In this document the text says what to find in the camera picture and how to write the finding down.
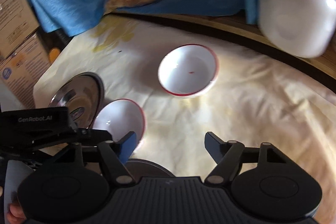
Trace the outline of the person's left hand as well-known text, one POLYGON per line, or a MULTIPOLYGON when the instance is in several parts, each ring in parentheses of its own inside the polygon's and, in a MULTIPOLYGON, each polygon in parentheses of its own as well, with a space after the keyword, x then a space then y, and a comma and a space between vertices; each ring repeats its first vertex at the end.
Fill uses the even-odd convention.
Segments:
POLYGON ((17 199, 17 193, 14 192, 14 199, 9 203, 7 208, 4 206, 4 187, 1 186, 1 223, 23 223, 26 216, 22 207, 17 199))

